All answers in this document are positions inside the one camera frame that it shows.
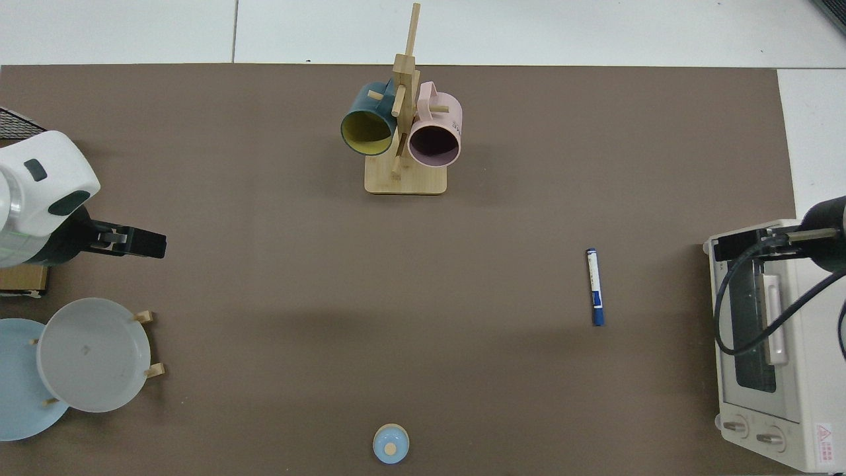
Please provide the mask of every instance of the oven knob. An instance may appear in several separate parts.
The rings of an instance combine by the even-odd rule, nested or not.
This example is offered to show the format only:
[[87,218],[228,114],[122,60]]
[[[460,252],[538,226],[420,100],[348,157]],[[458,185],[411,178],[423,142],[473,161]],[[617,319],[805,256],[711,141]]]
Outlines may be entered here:
[[746,423],[746,418],[740,415],[733,415],[732,421],[723,423],[722,427],[737,433],[740,438],[749,436],[749,425]]
[[783,453],[787,449],[787,443],[784,441],[784,433],[776,426],[771,426],[766,429],[766,433],[758,434],[755,438],[765,445],[774,446],[779,453]]

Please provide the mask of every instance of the blue marker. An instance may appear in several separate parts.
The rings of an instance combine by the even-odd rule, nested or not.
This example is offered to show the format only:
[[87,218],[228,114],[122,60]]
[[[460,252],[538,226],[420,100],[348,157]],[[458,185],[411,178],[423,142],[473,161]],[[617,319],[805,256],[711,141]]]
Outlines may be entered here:
[[605,312],[602,310],[602,290],[599,287],[599,263],[596,249],[587,249],[587,268],[591,274],[591,295],[593,297],[593,325],[605,325]]

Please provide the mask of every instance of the dark teal mug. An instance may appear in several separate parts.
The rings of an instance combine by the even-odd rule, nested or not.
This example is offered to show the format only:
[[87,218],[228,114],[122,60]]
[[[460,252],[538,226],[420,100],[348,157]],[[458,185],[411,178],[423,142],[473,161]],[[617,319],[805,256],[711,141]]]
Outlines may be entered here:
[[[371,97],[370,91],[382,98]],[[360,154],[379,155],[385,152],[391,146],[393,132],[397,129],[397,118],[391,115],[395,96],[393,80],[364,85],[341,121],[343,141]]]

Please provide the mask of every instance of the mug rack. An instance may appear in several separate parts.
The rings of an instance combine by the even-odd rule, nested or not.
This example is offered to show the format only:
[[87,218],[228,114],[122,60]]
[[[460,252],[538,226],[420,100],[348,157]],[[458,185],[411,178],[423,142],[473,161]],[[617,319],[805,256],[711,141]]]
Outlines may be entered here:
[[[415,36],[420,4],[411,9],[409,37],[405,54],[393,60],[393,84],[396,91],[391,115],[397,118],[391,146],[382,154],[365,156],[365,190],[374,194],[440,195],[447,190],[447,168],[426,167],[415,161],[406,147],[411,123],[415,117],[415,99],[420,86],[420,70],[416,68]],[[370,97],[380,99],[371,91]]]

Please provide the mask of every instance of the white plate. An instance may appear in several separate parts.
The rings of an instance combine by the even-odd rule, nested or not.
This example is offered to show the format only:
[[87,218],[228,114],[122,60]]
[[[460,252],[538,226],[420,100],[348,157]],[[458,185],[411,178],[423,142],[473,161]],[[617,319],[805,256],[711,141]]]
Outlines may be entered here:
[[88,297],[58,310],[38,342],[38,373],[56,398],[84,412],[129,403],[150,368],[150,342],[134,314]]
[[36,365],[36,347],[44,324],[29,319],[0,319],[0,441],[15,441],[39,434],[56,423],[68,405],[51,398]]

